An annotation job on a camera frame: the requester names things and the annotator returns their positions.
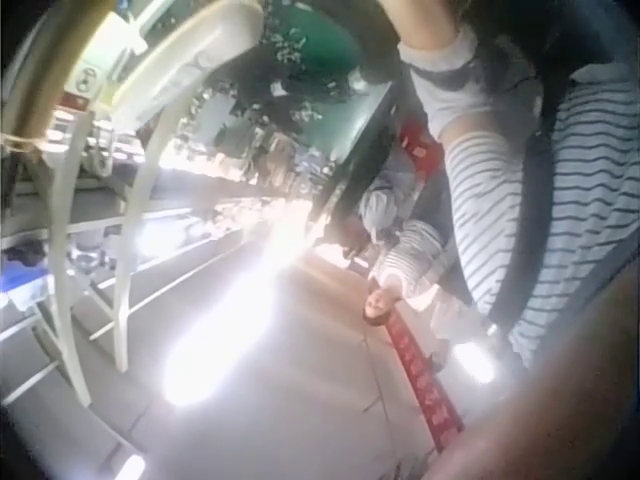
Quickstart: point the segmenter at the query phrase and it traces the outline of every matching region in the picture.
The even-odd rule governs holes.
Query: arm
[[[379,243],[377,232],[391,227],[398,215],[393,191],[386,186],[377,187],[381,187],[378,180],[364,193],[358,208],[362,224],[373,243]]]
[[[637,398],[638,263],[622,272],[499,411],[464,432],[431,480],[582,479]]]
[[[456,261],[457,256],[458,250],[456,248],[456,241],[455,238],[451,238],[442,254],[434,259],[433,265],[423,277],[421,283],[424,282],[427,285],[438,283],[442,275],[449,269],[451,265],[453,265],[453,262]]]
[[[447,0],[379,2],[400,35],[405,61],[420,64],[426,70],[446,72],[462,67],[473,58],[477,46],[475,35],[459,24]],[[467,85],[463,89],[466,105],[447,105],[449,99],[443,98],[442,92],[436,89],[436,97],[444,102],[434,109],[429,101],[434,93],[430,90],[433,89],[427,82],[416,79],[415,75],[413,77],[418,96],[430,118],[431,134],[445,150],[466,134],[497,132],[490,114],[490,102],[478,85]],[[458,101],[456,97],[453,95],[451,102]]]

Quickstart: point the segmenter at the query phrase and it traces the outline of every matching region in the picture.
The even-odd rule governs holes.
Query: handrail
[[[27,140],[44,136],[73,67],[114,7],[114,0],[66,0],[53,5],[7,98],[3,134]]]

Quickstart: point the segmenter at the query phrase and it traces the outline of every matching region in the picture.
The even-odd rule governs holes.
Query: striped shirt
[[[440,56],[400,50],[405,61],[442,72],[468,62],[476,46],[466,29]],[[494,110],[482,86],[442,91],[418,73],[413,78],[436,137],[456,118]],[[640,223],[638,85],[615,65],[590,65],[572,78],[577,85],[561,102],[552,135],[556,172],[547,251],[532,297],[509,334],[527,365],[580,282]],[[458,253],[483,314],[504,279],[520,215],[522,154],[505,136],[467,134],[445,152]]]
[[[433,281],[445,268],[445,249],[440,234],[420,220],[406,220],[398,242],[383,252],[371,276],[385,287],[392,277],[400,280],[402,296],[410,299],[425,278]]]

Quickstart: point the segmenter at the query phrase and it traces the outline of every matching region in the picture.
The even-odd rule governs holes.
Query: store sign
[[[433,442],[441,453],[464,426],[444,388],[433,375],[427,359],[406,322],[396,310],[387,331],[427,422]]]

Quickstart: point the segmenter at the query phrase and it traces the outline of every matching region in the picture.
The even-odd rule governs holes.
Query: white sleeve
[[[481,69],[475,59],[478,39],[469,26],[464,26],[456,41],[438,52],[422,52],[401,44],[400,57],[411,65],[416,92],[429,119],[429,131],[438,141],[442,130],[453,120],[470,113],[490,111]],[[462,83],[457,73],[473,64],[472,75]]]
[[[370,188],[362,196],[359,213],[364,228],[371,235],[371,240],[376,243],[376,231],[392,226],[398,214],[393,191],[390,189],[376,191],[374,188]]]

